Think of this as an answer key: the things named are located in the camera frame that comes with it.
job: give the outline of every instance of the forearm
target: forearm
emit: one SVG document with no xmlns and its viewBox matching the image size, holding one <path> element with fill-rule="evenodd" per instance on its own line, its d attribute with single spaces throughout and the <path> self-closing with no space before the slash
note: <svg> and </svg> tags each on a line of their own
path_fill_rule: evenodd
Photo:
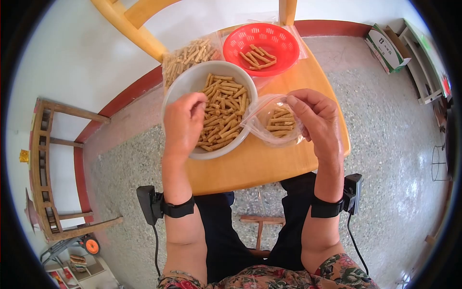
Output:
<svg viewBox="0 0 462 289">
<path fill-rule="evenodd" d="M 175 158 L 164 157 L 162 160 L 162 183 L 164 198 L 167 203 L 179 205 L 192 196 L 191 185 L 184 168 L 184 163 Z M 184 271 L 207 283 L 207 245 L 201 214 L 196 205 L 194 213 L 181 218 L 165 216 L 167 234 L 167 262 L 164 273 Z"/>
<path fill-rule="evenodd" d="M 162 184 L 166 203 L 179 205 L 192 196 L 191 185 L 184 168 L 184 163 L 168 157 L 162 160 Z M 167 242 L 175 244 L 205 243 L 204 226 L 197 206 L 194 213 L 181 218 L 165 216 Z"/>
<path fill-rule="evenodd" d="M 320 200 L 336 203 L 342 199 L 344 184 L 343 159 L 320 163 L 314 194 Z M 302 229 L 302 263 L 314 273 L 327 258 L 344 252 L 340 244 L 339 216 L 312 218 L 311 208 Z"/>
</svg>

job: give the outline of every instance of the wooden table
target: wooden table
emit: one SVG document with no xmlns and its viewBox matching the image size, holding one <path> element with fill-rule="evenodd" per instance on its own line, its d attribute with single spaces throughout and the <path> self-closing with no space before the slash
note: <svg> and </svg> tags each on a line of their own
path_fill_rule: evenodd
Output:
<svg viewBox="0 0 462 289">
<path fill-rule="evenodd" d="M 258 91 L 287 94 L 300 88 L 311 88 L 336 101 L 334 91 L 316 58 L 306 47 L 308 58 L 299 60 L 291 69 L 276 76 Z M 340 112 L 340 130 L 344 156 L 350 154 L 351 145 L 343 114 Z M 262 140 L 249 136 L 231 152 L 212 160 L 188 159 L 187 173 L 194 195 L 207 195 L 234 191 L 268 184 L 311 172 L 318 167 L 313 142 L 303 140 L 288 148 L 271 148 Z"/>
</svg>

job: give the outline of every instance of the red baseboard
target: red baseboard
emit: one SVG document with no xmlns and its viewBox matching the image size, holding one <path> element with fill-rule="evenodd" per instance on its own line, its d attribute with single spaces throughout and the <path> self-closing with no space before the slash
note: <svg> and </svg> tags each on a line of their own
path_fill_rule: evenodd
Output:
<svg viewBox="0 0 462 289">
<path fill-rule="evenodd" d="M 339 20 L 300 20 L 295 27 L 301 37 L 308 36 L 353 36 L 365 37 L 370 25 Z"/>
<path fill-rule="evenodd" d="M 353 36 L 365 37 L 369 30 L 370 25 L 338 21 L 338 20 L 298 20 L 295 21 L 295 27 L 301 37 L 308 36 Z M 150 72 L 143 75 L 140 79 L 135 81 L 124 91 L 119 93 L 112 101 L 110 101 L 100 112 L 100 115 L 111 117 L 118 111 L 129 105 L 135 99 L 145 94 L 148 90 L 157 86 L 162 82 L 162 67 L 158 66 Z M 94 134 L 100 127 L 101 123 L 90 121 L 83 129 L 80 135 L 75 139 L 76 142 L 85 142 L 92 134 Z M 79 193 L 80 206 L 82 212 L 90 211 L 90 202 L 88 200 L 85 175 L 83 167 L 83 149 L 74 148 L 74 169 L 75 179 L 77 183 L 77 192 Z"/>
<path fill-rule="evenodd" d="M 82 209 L 82 213 L 90 212 L 90 200 L 88 199 L 84 173 L 84 150 L 82 148 L 74 147 L 74 170 L 80 208 Z M 84 219 L 85 223 L 93 222 L 93 216 L 87 216 Z"/>
<path fill-rule="evenodd" d="M 132 103 L 135 99 L 145 94 L 147 91 L 162 82 L 162 67 L 157 66 L 150 72 L 143 75 L 140 79 L 132 83 L 124 91 L 119 93 L 98 113 L 105 117 L 111 117 L 118 111 Z M 102 123 L 90 121 L 83 129 L 80 135 L 75 139 L 76 142 L 85 142 L 92 134 L 95 133 Z"/>
</svg>

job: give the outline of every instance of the hand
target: hand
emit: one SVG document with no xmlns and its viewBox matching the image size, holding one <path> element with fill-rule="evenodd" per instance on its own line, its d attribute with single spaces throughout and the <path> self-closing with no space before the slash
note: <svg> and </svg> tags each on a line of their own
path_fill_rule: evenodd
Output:
<svg viewBox="0 0 462 289">
<path fill-rule="evenodd" d="M 201 135 L 206 101 L 205 94 L 193 92 L 166 106 L 164 158 L 186 161 Z"/>
<path fill-rule="evenodd" d="M 307 141 L 313 141 L 319 162 L 343 163 L 337 104 L 312 89 L 298 89 L 288 95 L 287 103 L 305 125 L 302 135 Z"/>
</svg>

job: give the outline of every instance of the gold ornament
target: gold ornament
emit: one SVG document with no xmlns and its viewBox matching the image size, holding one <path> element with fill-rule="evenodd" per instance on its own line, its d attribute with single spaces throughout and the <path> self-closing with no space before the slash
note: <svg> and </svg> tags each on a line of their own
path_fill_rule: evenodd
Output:
<svg viewBox="0 0 462 289">
<path fill-rule="evenodd" d="M 28 163 L 29 162 L 29 151 L 25 151 L 21 149 L 21 152 L 19 153 L 19 161 L 22 163 Z"/>
</svg>

